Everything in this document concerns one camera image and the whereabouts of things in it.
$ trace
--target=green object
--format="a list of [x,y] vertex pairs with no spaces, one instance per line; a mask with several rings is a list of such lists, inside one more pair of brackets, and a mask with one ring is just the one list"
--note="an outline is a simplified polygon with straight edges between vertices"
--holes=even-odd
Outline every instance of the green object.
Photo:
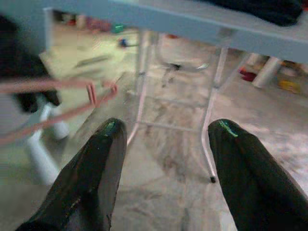
[[118,34],[124,31],[125,26],[123,24],[112,24],[111,32]]

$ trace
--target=metal table frame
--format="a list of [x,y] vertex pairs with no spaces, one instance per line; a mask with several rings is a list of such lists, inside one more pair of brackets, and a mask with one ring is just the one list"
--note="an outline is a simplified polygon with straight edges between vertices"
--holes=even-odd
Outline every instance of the metal table frame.
[[[160,123],[151,123],[142,120],[142,114],[144,110],[144,103],[145,99],[147,97],[147,82],[149,80],[148,76],[148,69],[150,65],[151,60],[151,54],[152,49],[155,47],[155,36],[150,33],[150,35],[147,38],[147,35],[145,30],[139,31],[139,46],[138,46],[138,58],[137,58],[137,67],[136,67],[136,95],[139,97],[139,104],[138,104],[138,111],[136,120],[134,121],[134,127],[131,132],[131,134],[128,137],[128,145],[132,142],[133,138],[135,137],[139,125],[146,125],[151,127],[159,127],[159,128],[167,128],[167,129],[175,129],[180,130],[183,132],[195,132],[199,133],[200,138],[200,146],[201,151],[204,154],[205,157],[205,164],[208,168],[210,179],[212,183],[216,182],[216,174],[213,167],[213,163],[211,160],[211,150],[209,148],[209,140],[208,140],[208,133],[207,133],[207,127],[209,125],[211,112],[214,106],[214,101],[217,96],[217,93],[220,90],[223,90],[236,76],[238,69],[246,62],[246,60],[249,57],[248,53],[245,53],[241,61],[238,63],[238,65],[234,68],[234,70],[231,72],[231,74],[225,79],[222,80],[222,72],[224,68],[224,64],[226,62],[227,54],[228,54],[228,41],[230,36],[232,35],[232,31],[229,29],[222,29],[221,35],[220,35],[220,45],[217,46],[216,52],[215,52],[215,71],[213,73],[213,77],[211,79],[211,85],[208,86],[210,88],[210,93],[207,99],[206,105],[204,105],[202,108],[204,110],[202,120],[200,121],[200,127],[198,130],[194,130],[191,128],[185,128],[185,127],[178,127],[178,126],[172,126],[169,124],[160,124]],[[149,40],[149,45],[145,46],[146,40]],[[202,68],[197,67],[195,71],[202,70]],[[181,101],[173,100],[172,103],[179,103],[181,104]]]

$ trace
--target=black bag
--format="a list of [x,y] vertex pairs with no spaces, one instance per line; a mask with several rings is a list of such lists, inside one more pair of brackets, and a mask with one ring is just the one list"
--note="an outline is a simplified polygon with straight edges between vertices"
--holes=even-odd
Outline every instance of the black bag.
[[206,0],[229,9],[253,14],[279,26],[297,23],[302,0]]

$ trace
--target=tiled floor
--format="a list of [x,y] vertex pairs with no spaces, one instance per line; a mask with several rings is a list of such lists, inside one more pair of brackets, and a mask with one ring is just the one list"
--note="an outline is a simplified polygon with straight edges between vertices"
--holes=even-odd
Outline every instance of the tiled floor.
[[[136,42],[136,34],[92,35],[71,27],[57,26],[53,49],[43,55],[51,72],[59,79],[90,78],[96,82],[118,79],[120,92],[107,106],[79,115],[68,122],[70,139],[67,141],[61,165],[67,163],[88,137],[105,119],[115,116],[126,121],[132,118],[134,99],[126,94],[133,90],[135,48],[116,46],[119,37]],[[212,47],[188,42],[185,39],[165,40],[162,53],[167,59],[192,61],[195,65],[210,57]],[[107,55],[108,59],[92,65],[75,68],[87,58]],[[231,51],[227,75],[238,60],[239,53]],[[152,61],[149,76],[149,94],[168,98],[204,102],[208,91],[202,86],[209,82],[212,67],[204,73],[171,73],[174,82],[162,88],[163,70]],[[62,109],[65,111],[83,101],[86,94],[74,90],[63,91]],[[228,118],[257,135],[272,155],[291,173],[308,193],[308,122],[306,98],[277,89],[274,83],[259,90],[236,78],[216,100],[211,121]],[[197,127],[202,115],[200,109],[182,108],[166,102],[147,100],[144,117],[148,121],[168,122],[186,127]],[[198,139],[190,133],[142,127],[128,150],[113,216],[114,231],[121,230],[235,230],[233,219],[218,184],[211,184],[200,161]],[[31,183],[31,167],[22,148],[1,152],[0,163],[7,162],[9,172],[3,182]],[[8,186],[0,188],[8,191]],[[17,213],[16,201],[35,190],[46,193],[46,188],[35,186],[15,192],[10,200],[9,214],[3,215],[5,230],[13,230],[18,222],[28,217],[42,200],[28,202],[27,214]]]

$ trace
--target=green mark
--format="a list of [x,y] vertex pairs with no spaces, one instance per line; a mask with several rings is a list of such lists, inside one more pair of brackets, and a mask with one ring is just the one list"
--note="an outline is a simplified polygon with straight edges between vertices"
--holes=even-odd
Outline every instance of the green mark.
[[234,133],[231,128],[229,127],[227,122],[219,121],[219,124],[228,131],[232,136],[238,137],[238,134]]

